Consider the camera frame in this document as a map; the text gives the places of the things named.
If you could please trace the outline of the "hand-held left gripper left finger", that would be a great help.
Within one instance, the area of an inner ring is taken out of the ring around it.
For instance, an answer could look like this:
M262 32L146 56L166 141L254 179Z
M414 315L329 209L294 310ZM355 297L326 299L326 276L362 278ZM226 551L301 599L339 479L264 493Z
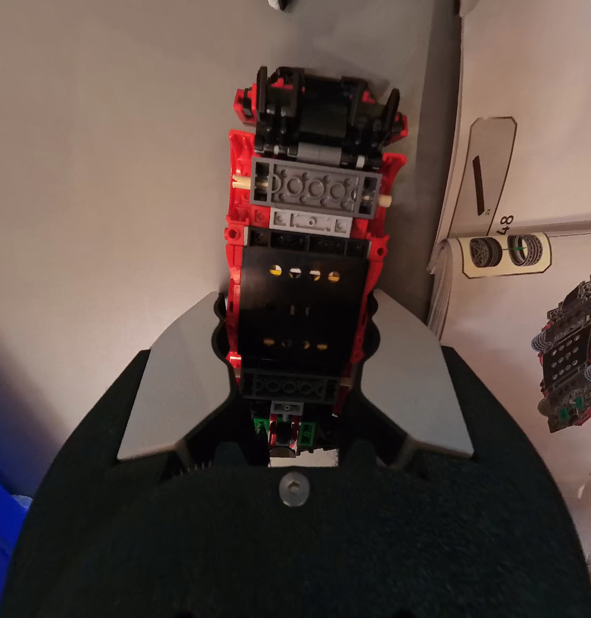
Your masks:
M231 403L232 366L219 350L225 300L213 291L179 316L152 344L118 461L174 452L183 464L204 462L192 438Z

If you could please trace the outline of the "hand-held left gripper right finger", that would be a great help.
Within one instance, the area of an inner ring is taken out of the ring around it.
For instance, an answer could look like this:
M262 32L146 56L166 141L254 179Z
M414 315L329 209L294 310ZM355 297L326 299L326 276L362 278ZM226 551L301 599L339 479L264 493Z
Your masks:
M346 401L346 441L401 469L419 451L470 459L474 446L438 338L382 290L369 297L370 353Z

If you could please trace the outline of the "red and black lego car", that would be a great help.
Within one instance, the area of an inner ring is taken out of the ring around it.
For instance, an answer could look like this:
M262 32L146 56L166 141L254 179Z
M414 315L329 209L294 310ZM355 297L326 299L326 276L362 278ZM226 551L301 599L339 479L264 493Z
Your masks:
M269 459L336 450L364 359L387 210L407 162L400 91L260 66L229 134L227 360Z

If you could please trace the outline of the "lego instruction booklet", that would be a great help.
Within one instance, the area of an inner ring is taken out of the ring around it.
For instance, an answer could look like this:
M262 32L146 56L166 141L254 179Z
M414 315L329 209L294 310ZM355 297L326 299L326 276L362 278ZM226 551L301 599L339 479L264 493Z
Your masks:
M462 1L428 325L521 426L591 550L591 1Z

